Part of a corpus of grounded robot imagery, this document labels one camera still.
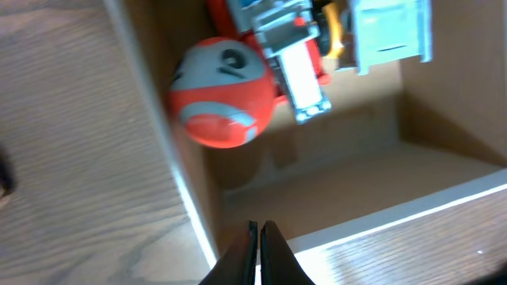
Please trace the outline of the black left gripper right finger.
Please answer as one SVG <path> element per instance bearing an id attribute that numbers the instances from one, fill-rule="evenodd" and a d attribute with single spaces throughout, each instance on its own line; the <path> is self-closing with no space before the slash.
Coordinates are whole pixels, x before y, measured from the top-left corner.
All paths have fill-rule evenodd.
<path id="1" fill-rule="evenodd" d="M 272 220 L 261 229 L 261 284 L 314 285 Z"/>

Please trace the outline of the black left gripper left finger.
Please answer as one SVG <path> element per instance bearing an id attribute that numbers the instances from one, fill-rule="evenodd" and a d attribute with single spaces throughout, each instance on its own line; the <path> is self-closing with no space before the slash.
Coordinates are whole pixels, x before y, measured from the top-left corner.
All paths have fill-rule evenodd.
<path id="1" fill-rule="evenodd" d="M 248 221 L 199 285 L 254 285 L 257 240 L 257 222 Z"/>

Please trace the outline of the yellow grey toy car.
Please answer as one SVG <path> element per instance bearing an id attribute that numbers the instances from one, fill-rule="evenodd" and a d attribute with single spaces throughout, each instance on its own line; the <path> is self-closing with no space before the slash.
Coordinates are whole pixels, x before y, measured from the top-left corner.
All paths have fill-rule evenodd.
<path id="1" fill-rule="evenodd" d="M 418 56 L 433 59 L 432 6 L 429 0 L 313 1 L 322 57 L 338 70 L 365 75 L 374 65 Z"/>

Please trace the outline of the white cardboard box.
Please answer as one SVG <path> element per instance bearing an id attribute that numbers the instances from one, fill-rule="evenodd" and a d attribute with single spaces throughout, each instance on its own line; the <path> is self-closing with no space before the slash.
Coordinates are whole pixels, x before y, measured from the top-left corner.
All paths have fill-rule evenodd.
<path id="1" fill-rule="evenodd" d="M 506 188 L 506 4 L 435 1 L 433 60 L 333 73 L 333 110 L 288 106 L 254 141 L 213 150 L 166 115 L 183 52 L 212 34 L 201 1 L 108 1 L 162 156 L 207 262 L 247 220 L 273 220 L 299 255 Z"/>

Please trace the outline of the red toy fire truck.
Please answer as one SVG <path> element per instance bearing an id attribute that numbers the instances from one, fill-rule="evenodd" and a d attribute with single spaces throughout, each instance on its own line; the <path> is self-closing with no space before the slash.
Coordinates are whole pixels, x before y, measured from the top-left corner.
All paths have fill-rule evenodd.
<path id="1" fill-rule="evenodd" d="M 252 44 L 263 54 L 298 124 L 331 109 L 321 88 L 326 73 L 311 1 L 207 0 L 205 5 L 218 34 Z"/>

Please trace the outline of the orange toy ball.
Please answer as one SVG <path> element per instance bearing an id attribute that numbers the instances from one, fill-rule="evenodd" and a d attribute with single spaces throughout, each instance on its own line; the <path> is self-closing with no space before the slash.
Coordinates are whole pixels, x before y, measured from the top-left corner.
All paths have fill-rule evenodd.
<path id="1" fill-rule="evenodd" d="M 228 149 L 249 143 L 268 127 L 275 97 L 273 76 L 254 49 L 213 37 L 182 56 L 166 106 L 191 139 Z"/>

